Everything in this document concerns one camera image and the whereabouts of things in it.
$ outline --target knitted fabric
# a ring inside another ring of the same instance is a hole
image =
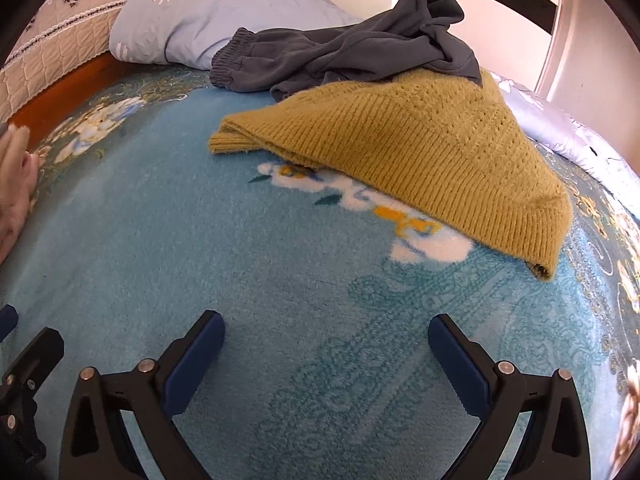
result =
[[[553,277],[572,220],[568,195],[506,107],[425,69],[391,82],[337,82],[225,117],[213,153],[266,149],[341,171]]]

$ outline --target quilted headboard cover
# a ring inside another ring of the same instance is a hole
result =
[[[0,122],[63,75],[108,50],[127,0],[46,0],[0,70]]]

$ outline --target sweater cuff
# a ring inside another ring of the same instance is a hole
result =
[[[233,90],[232,73],[240,70],[242,59],[248,56],[254,37],[254,33],[241,27],[236,30],[231,41],[214,54],[209,72],[213,86]]]

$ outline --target fleece blanket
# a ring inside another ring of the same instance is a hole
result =
[[[542,283],[341,174],[265,152],[210,155],[225,114],[271,102],[154,68],[95,96],[39,148],[33,215],[0,267],[0,301],[20,314],[0,368],[43,326],[65,339],[36,397],[47,477],[78,372],[132,369],[214,308],[225,345],[175,418],[213,478],[439,478],[477,424],[427,343],[431,317],[447,312],[523,372],[572,370],[593,477],[607,479],[634,438],[621,422],[638,414],[625,399],[640,356],[640,233],[620,203],[536,144],[575,208],[556,278]]]

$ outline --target metal screw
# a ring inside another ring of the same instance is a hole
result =
[[[573,377],[571,374],[571,370],[567,370],[566,368],[560,368],[558,370],[558,375],[565,381],[568,381],[569,379],[571,379],[571,377]]]
[[[142,361],[138,363],[138,370],[146,374],[153,370],[155,366],[156,362],[153,359],[142,359]]]
[[[88,381],[89,379],[91,379],[93,376],[95,375],[95,368],[88,366],[87,368],[84,368],[81,372],[80,372],[80,378],[83,381]]]
[[[500,361],[498,363],[498,370],[505,375],[511,375],[516,371],[516,367],[508,361]]]

